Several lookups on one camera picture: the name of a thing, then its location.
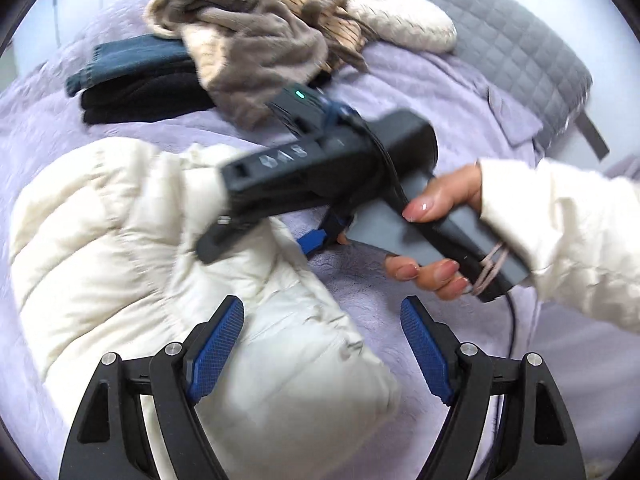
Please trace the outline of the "cream quilted puffer jacket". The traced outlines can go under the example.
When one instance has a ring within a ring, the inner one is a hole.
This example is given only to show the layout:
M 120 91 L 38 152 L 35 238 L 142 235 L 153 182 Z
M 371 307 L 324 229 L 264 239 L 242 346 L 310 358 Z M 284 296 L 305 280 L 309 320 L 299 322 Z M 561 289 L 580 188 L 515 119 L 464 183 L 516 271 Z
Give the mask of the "cream quilted puffer jacket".
M 107 138 L 51 162 L 11 212 L 14 301 L 43 387 L 71 422 L 105 353 L 152 356 L 239 297 L 239 340 L 196 408 L 206 438 L 232 479 L 319 479 L 394 414 L 398 382 L 281 221 L 198 261 L 235 155 Z

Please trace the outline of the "lavender embossed blanket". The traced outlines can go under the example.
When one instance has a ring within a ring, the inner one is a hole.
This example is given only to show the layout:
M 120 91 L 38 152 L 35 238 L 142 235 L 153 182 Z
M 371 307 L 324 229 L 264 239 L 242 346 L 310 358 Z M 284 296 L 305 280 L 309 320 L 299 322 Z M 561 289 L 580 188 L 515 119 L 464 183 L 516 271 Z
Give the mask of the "lavender embossed blanket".
M 147 4 L 148 0 L 132 0 L 99 16 L 82 35 L 14 81 L 1 98 L 1 411 L 22 454 L 43 479 L 58 475 L 72 422 L 64 422 L 43 387 L 13 297 L 9 220 L 18 194 L 51 162 L 107 138 L 140 140 L 172 154 L 195 145 L 224 144 L 234 148 L 235 157 L 291 140 L 288 129 L 275 119 L 245 130 L 219 110 L 148 124 L 85 124 L 78 99 L 66 96 L 66 79 L 90 62 L 99 44 L 145 34 Z M 414 53 L 387 42 L 370 44 L 363 56 L 368 69 L 342 68 L 333 75 L 326 94 L 369 120 L 412 110 L 435 130 L 436 178 L 405 208 L 402 215 L 407 221 L 425 223 L 450 202 L 468 195 L 476 196 L 480 218 L 480 161 L 485 158 L 518 160 L 530 168 L 550 159 L 541 157 L 534 144 L 541 127 L 537 116 L 457 56 Z M 628 157 L 622 168 L 605 177 L 625 177 L 639 185 L 638 158 Z M 308 209 L 273 219 L 281 221 L 296 240 L 319 218 L 318 209 Z M 555 310 L 563 313 L 552 324 L 561 344 L 577 341 L 584 325 L 600 326 L 596 339 L 579 344 L 570 376 L 558 376 L 556 383 L 570 411 L 576 410 L 579 393 L 597 389 L 608 395 L 592 419 L 574 419 L 586 460 L 621 458 L 637 434 L 639 330 L 631 333 L 556 301 L 542 300 L 530 277 L 508 299 L 486 304 L 471 294 L 449 300 L 427 270 L 417 278 L 398 278 L 401 258 L 378 248 L 352 244 L 304 258 L 355 323 L 366 346 L 388 367 L 400 392 L 394 414 L 353 456 L 319 479 L 413 479 L 435 444 L 446 408 L 428 392 L 401 333 L 400 304 L 409 295 L 419 296 L 436 320 L 490 354 L 522 356 L 539 323 L 549 321 Z

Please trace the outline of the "cream knitted pillow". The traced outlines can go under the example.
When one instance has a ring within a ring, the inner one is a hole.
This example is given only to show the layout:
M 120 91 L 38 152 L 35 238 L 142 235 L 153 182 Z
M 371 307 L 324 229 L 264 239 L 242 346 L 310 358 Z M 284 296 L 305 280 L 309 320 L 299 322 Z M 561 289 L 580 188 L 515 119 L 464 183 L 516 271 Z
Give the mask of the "cream knitted pillow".
M 348 0 L 348 12 L 379 40 L 407 50 L 446 53 L 457 44 L 454 21 L 428 0 Z

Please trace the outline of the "brown striped fleece garment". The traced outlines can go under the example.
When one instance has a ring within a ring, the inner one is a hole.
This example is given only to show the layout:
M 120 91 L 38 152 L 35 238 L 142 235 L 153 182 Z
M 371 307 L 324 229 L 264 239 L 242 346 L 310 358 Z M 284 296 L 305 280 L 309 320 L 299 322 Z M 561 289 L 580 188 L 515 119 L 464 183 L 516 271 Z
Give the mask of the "brown striped fleece garment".
M 342 65 L 368 69 L 371 29 L 348 0 L 150 0 L 153 35 L 179 39 L 201 87 L 233 125 L 250 130 L 289 84 L 309 84 Z

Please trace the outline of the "folded dark jeans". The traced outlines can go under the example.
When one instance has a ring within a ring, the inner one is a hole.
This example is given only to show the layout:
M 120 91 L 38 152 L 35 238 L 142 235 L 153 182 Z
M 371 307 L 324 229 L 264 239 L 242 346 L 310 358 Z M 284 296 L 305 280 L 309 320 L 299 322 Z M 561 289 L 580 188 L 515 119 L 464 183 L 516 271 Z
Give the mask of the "folded dark jeans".
M 180 40 L 143 35 L 99 44 L 65 81 L 87 125 L 159 122 L 215 106 Z

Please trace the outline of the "grey quilted headboard cover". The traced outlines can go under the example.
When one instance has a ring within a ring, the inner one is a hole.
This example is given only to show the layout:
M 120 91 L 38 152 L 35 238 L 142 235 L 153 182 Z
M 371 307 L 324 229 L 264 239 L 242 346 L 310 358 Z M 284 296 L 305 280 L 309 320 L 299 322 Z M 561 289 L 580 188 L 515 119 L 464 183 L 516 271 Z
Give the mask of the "grey quilted headboard cover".
M 546 23 L 515 0 L 431 0 L 454 21 L 454 53 L 509 92 L 542 122 L 537 144 L 548 151 L 576 125 L 598 159 L 610 149 L 585 112 L 588 68 Z

